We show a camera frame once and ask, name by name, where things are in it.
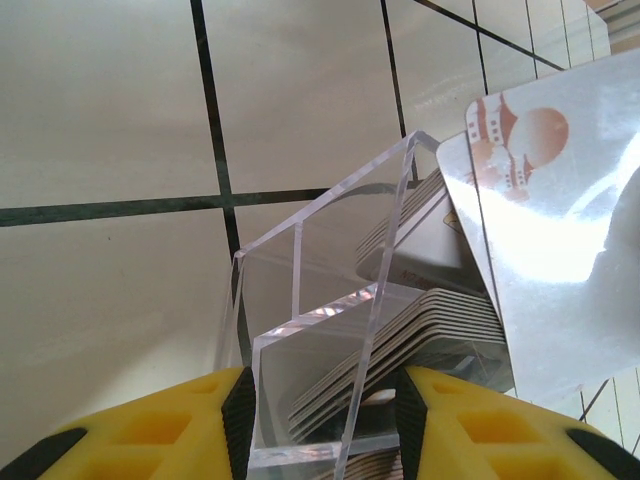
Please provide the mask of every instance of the clear acrylic card holder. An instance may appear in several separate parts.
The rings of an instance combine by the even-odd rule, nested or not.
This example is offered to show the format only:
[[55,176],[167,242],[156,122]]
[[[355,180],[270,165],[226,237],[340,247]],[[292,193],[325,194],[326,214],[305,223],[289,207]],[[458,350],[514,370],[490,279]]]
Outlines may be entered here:
[[[412,164],[428,173],[436,147],[424,132],[412,133],[236,253],[215,368],[254,372],[249,478],[313,478],[331,469],[342,478],[349,455],[397,448],[392,430],[354,432],[375,333],[417,295],[387,277],[403,202],[418,184]],[[380,244],[366,268],[357,255],[363,242]],[[336,400],[340,415],[321,433],[292,435],[300,396],[353,355],[357,368],[344,372],[348,386]]]

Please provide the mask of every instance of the black rubber edge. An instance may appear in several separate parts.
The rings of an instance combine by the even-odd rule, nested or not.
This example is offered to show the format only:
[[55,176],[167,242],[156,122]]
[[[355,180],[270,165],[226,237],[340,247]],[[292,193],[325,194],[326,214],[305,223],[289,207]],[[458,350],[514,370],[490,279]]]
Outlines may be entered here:
[[407,371],[402,368],[396,382],[396,427],[400,436],[400,457],[405,480],[418,478],[427,411],[427,404]]
[[244,480],[247,478],[253,422],[256,416],[256,389],[251,368],[245,367],[242,371],[222,404],[221,411],[231,477],[233,480]]
[[36,480],[87,434],[72,428],[40,440],[0,470],[0,480]]
[[580,428],[567,435],[617,480],[640,479],[640,461],[613,440]]

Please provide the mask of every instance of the yellow plastic object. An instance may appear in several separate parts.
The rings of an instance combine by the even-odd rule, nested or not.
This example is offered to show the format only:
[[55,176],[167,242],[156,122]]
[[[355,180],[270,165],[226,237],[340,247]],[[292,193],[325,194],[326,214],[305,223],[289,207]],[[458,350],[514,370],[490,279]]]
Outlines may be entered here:
[[[254,412],[251,370],[222,370],[73,422],[5,467],[0,479],[239,480]],[[70,448],[43,460],[70,432]],[[41,476],[11,476],[28,474],[21,467],[30,463]]]
[[442,373],[406,368],[396,398],[405,479],[640,478],[596,429]]

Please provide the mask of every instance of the stack of cards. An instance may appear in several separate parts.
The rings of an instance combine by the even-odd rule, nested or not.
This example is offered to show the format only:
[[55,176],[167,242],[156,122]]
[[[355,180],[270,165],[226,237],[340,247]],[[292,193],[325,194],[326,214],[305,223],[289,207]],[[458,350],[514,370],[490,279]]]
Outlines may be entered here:
[[[307,438],[339,415],[351,398],[351,383],[360,352],[354,352],[293,402],[289,434]],[[409,361],[461,375],[473,362],[508,363],[502,326],[484,298],[434,288],[422,294],[376,334],[364,386],[365,398],[389,388],[389,375]],[[484,378],[479,383],[487,384]]]
[[[402,462],[400,450],[354,455],[347,461],[345,480],[402,480]],[[314,477],[314,480],[332,480],[333,468]]]
[[[377,279],[387,224],[386,219],[380,222],[356,250],[356,272],[362,278]],[[442,286],[465,293],[484,291],[438,170],[407,194],[388,279],[423,290]]]
[[437,151],[520,398],[640,364],[639,91],[640,50],[601,59],[473,102]]

